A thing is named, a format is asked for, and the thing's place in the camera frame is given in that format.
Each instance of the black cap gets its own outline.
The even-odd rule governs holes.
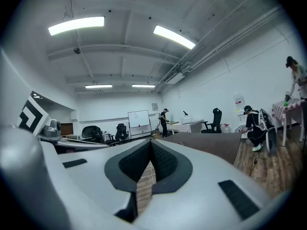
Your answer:
[[[246,105],[246,106],[244,107],[244,114],[247,114],[248,111],[251,111],[251,110],[252,110],[251,106],[250,106],[250,105]]]
[[[292,65],[292,62],[293,62],[293,58],[291,56],[288,56],[287,57],[287,64],[286,64],[286,67],[288,68],[289,66]]]

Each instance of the fluorescent light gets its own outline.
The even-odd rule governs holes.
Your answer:
[[[87,89],[98,89],[98,88],[112,88],[112,84],[96,84],[96,85],[86,85]]]
[[[167,37],[168,39],[171,39],[177,43],[182,44],[185,47],[188,47],[189,49],[193,49],[193,47],[195,46],[194,43],[192,43],[191,41],[187,40],[186,38],[184,38],[183,36],[174,33],[166,28],[163,28],[159,25],[157,25],[153,31],[154,34],[163,36],[163,37]]]
[[[105,18],[102,17],[90,17],[90,18],[83,18],[77,19],[72,21],[63,22],[61,24],[54,25],[49,27],[49,32],[51,36],[62,33],[69,30],[75,30],[79,28],[85,27],[93,27],[93,26],[104,26],[105,25]]]
[[[155,85],[144,85],[144,84],[133,84],[133,87],[139,87],[139,88],[154,88]]]

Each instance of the ceiling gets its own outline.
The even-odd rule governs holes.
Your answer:
[[[65,76],[76,94],[93,94],[87,84],[111,83],[107,92],[152,91],[182,61],[193,64],[216,45],[277,5],[275,0],[37,0],[36,25],[50,67]],[[105,16],[105,26],[76,30],[84,58],[75,54],[75,31],[51,36],[48,27],[85,17]],[[188,48],[153,33],[156,25],[196,46]]]

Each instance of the person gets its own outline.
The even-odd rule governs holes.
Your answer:
[[[307,73],[305,68],[302,65],[299,65],[298,62],[291,56],[287,57],[286,67],[290,67],[292,69],[293,83],[289,96],[293,94],[295,84],[297,83],[299,86],[299,95],[301,99],[307,100]]]
[[[168,109],[165,108],[163,110],[163,112],[161,113],[161,125],[162,125],[162,137],[164,138],[165,136],[167,136],[167,127],[166,127],[166,123],[169,122],[167,119],[166,119],[166,116],[165,116],[165,113],[168,112]]]
[[[244,114],[247,114],[248,117],[246,119],[246,126],[241,131],[241,133],[246,133],[248,130],[253,127],[253,131],[248,132],[248,139],[254,144],[253,151],[258,151],[262,148],[262,143],[266,139],[265,132],[262,131],[260,128],[257,127],[259,125],[259,114],[256,113],[257,111],[253,112],[253,109],[250,105],[244,107]]]

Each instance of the black rubber pad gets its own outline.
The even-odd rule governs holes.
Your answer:
[[[80,164],[84,164],[87,163],[87,161],[85,159],[78,159],[78,160],[74,160],[74,161],[69,161],[69,162],[65,162],[63,163],[65,168],[70,168],[70,167],[74,167]]]
[[[219,186],[242,220],[245,220],[258,212],[259,208],[233,181],[228,180],[219,182]]]

